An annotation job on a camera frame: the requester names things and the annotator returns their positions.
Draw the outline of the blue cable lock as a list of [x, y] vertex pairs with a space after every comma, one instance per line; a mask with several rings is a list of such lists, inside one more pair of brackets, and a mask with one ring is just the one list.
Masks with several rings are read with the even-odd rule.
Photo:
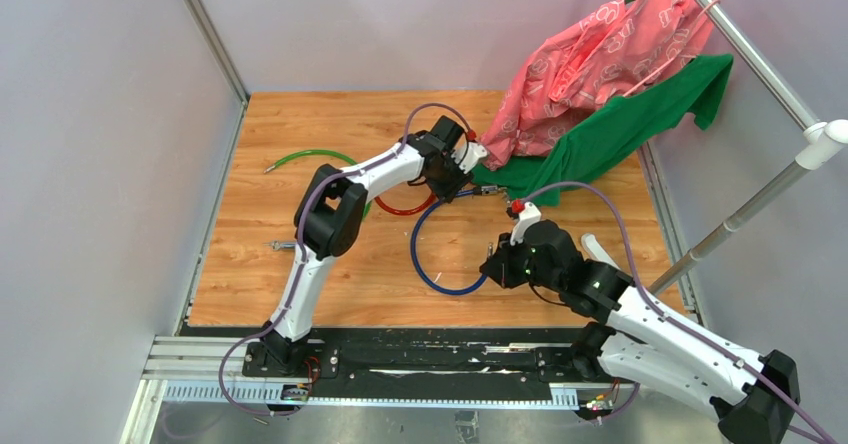
[[464, 300], [492, 294], [495, 288], [479, 266], [503, 231], [502, 197], [495, 186], [474, 187], [422, 212], [411, 231], [410, 257], [431, 291]]

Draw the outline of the red cable lock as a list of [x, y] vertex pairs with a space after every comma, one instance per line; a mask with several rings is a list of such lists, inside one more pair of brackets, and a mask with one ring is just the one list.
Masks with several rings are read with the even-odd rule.
[[374, 202], [377, 204], [377, 206], [380, 209], [382, 209], [383, 211], [385, 211], [385, 212], [387, 212], [391, 215], [395, 215], [395, 216], [412, 216], [412, 215], [419, 214], [419, 213], [423, 212], [424, 210], [426, 210], [430, 205], [434, 204], [436, 201], [437, 201], [437, 197], [434, 194], [430, 194], [424, 200], [423, 203], [421, 203], [421, 204], [419, 204], [415, 207], [400, 209], [400, 208], [396, 208], [396, 207], [393, 207], [393, 206], [387, 204], [380, 197], [376, 197], [374, 199]]

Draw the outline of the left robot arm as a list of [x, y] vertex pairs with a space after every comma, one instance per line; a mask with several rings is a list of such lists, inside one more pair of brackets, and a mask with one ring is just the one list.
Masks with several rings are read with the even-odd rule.
[[283, 377], [305, 367], [315, 308], [336, 260], [356, 242], [365, 209], [383, 193], [423, 180], [452, 201], [487, 156], [461, 116], [441, 116], [429, 130], [405, 132], [382, 153], [352, 166], [319, 167], [294, 216], [295, 254], [279, 304], [257, 335], [268, 364]]

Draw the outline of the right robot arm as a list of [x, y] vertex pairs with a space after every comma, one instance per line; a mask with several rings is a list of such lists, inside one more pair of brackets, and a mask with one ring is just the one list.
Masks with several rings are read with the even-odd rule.
[[732, 443], [779, 443], [800, 401], [795, 361], [727, 340], [645, 294], [616, 266], [584, 257], [550, 220], [521, 241], [500, 235], [481, 273], [502, 288], [524, 284], [555, 292], [590, 318], [571, 354], [584, 381], [603, 374], [663, 393], [716, 422]]

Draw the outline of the green t-shirt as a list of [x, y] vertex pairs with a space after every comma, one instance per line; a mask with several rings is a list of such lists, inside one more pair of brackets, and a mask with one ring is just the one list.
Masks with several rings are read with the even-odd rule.
[[733, 64], [731, 54], [700, 55], [640, 94], [613, 98], [559, 138], [547, 155], [512, 157], [496, 170], [479, 165], [473, 182], [502, 187], [512, 199], [562, 181], [590, 184], [688, 114], [700, 130], [708, 130]]

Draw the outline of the pink patterned garment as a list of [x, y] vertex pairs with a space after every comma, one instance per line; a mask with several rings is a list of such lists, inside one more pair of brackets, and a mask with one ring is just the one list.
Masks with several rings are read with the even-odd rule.
[[[547, 155], [566, 132], [676, 53], [701, 10], [695, 0], [613, 0], [547, 38], [517, 71], [479, 139], [488, 150], [484, 166]], [[632, 95], [680, 71], [713, 29], [708, 17], [682, 54]]]

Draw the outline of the pink clothes hanger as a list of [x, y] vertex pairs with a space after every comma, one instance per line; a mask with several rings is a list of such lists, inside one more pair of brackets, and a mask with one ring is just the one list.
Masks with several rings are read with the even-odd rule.
[[622, 96], [623, 97], [631, 96], [640, 87], [644, 86], [649, 81], [652, 81], [655, 78], [659, 77], [662, 74], [662, 72], [668, 66], [670, 66], [678, 56], [680, 56], [682, 54], [682, 51], [685, 49], [685, 46], [690, 42], [690, 40], [695, 36], [695, 34], [699, 31], [699, 29], [704, 25], [704, 22], [708, 19], [708, 17], [707, 17], [708, 11], [711, 8], [713, 8], [714, 6], [717, 6], [720, 2], [721, 2], [721, 0], [711, 0], [705, 7], [703, 7], [702, 10], [699, 12], [699, 14], [696, 17], [696, 21], [695, 21], [695, 24], [693, 25], [693, 27], [691, 28], [691, 32], [681, 41], [681, 44], [680, 44], [679, 48], [677, 49], [677, 52], [674, 53], [673, 55], [667, 57], [667, 59], [662, 64], [660, 64], [658, 67], [652, 69], [649, 74], [647, 74], [642, 80], [640, 80], [638, 83], [636, 83], [628, 91], [624, 92], [622, 94]]

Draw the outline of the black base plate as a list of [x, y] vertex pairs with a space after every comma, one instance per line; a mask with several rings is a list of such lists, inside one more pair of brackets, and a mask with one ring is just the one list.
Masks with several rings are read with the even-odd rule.
[[298, 365], [260, 342], [242, 360], [247, 377], [307, 378], [315, 398], [542, 401], [553, 384], [594, 393], [613, 379], [575, 358], [580, 329], [317, 327]]

